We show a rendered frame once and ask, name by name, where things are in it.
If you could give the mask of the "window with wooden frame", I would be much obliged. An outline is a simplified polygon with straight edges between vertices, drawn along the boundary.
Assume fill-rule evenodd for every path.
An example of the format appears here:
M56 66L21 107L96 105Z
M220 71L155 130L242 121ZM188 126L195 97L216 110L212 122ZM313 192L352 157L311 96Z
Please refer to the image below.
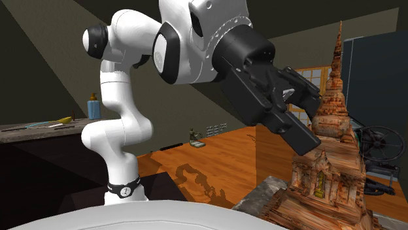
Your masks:
M330 66L309 67L296 69L296 72L318 87L320 89L320 95L323 96L326 91L326 82L329 74L331 73L331 69L332 68ZM292 104L288 105L288 109L303 124L306 126L311 125L312 121L303 109Z

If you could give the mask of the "dark counter with grey top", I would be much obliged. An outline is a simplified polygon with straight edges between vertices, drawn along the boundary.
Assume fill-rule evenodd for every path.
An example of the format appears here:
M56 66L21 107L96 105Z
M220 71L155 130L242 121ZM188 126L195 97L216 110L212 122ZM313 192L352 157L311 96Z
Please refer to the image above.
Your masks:
M3 183L26 191L23 203L56 206L66 195L106 186L105 162L81 141L81 132L90 123L83 118L65 125L0 131L1 166L10 174ZM69 125L76 127L54 130Z

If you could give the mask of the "blue soap dispenser bottle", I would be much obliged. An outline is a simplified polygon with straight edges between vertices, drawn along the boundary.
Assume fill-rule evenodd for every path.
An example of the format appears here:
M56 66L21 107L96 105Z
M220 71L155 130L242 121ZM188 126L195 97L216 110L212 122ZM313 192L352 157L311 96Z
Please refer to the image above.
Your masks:
M100 102L97 100L95 93L91 93L90 99L87 102L88 118L90 120L101 119Z

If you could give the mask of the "dark blue cabinet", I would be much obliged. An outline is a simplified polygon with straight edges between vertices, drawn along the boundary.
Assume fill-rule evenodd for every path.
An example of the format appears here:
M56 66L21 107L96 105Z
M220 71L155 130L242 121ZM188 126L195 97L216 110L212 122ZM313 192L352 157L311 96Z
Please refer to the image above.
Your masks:
M384 126L408 138L408 30L344 41L346 107L353 129ZM400 159L390 162L402 167Z

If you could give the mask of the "light blue thin tool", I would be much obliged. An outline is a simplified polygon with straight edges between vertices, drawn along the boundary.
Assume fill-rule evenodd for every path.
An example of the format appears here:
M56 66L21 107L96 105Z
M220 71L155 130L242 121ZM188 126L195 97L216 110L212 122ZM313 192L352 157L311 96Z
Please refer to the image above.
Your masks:
M52 120L52 121L39 122L39 123L34 123L34 124L31 124L31 125L27 125L27 126L25 126L25 128L33 127L33 126L36 126L36 125L42 125L42 124L46 124L46 123L53 123L53 122L59 123L59 121L57 121L57 120Z

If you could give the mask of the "black wheel machine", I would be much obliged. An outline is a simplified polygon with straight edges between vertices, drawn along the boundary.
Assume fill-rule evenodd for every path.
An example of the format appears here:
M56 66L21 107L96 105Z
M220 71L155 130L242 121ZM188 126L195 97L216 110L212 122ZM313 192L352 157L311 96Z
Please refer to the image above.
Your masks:
M367 173L389 177L389 185L366 178L364 194L380 196L385 193L395 195L392 183L398 178L401 167L390 164L399 159L407 147L405 139L395 130L384 126L361 126L354 129L358 141L359 154L365 163Z

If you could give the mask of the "green figure on pale base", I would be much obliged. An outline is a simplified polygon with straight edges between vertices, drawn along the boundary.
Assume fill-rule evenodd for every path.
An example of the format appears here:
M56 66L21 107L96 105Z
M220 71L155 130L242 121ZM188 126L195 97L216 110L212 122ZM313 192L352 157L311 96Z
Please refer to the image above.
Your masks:
M201 142L200 140L197 139L197 137L202 137L203 135L198 132L194 131L193 128L190 128L190 146L193 146L194 148L201 148L206 146L204 142Z

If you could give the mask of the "brown temple tower model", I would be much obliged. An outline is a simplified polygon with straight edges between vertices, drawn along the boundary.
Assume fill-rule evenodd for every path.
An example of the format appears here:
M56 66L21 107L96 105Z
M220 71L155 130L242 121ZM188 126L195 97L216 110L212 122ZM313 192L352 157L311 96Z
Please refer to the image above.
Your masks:
M366 168L350 124L341 80L341 37L309 126L320 146L292 158L289 182L268 176L234 206L289 230L387 230L366 208Z

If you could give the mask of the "large white plate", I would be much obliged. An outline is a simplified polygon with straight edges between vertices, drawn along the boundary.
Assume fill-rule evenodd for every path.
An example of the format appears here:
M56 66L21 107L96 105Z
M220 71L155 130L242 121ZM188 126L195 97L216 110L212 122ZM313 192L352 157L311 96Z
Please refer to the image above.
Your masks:
M9 230L285 230L244 212L187 201L134 201L95 206Z

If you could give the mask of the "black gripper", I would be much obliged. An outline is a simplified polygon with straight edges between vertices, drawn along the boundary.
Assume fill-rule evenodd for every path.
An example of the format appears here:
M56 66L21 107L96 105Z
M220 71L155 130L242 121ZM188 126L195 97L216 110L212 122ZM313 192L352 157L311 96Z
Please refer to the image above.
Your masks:
M212 54L212 65L221 89L247 125L262 123L279 134L303 156L321 144L313 132L291 112L286 112L282 90L274 79L275 47L248 25L229 30ZM313 118L320 106L320 89L290 67L279 71L294 92L285 96L287 104L302 108Z

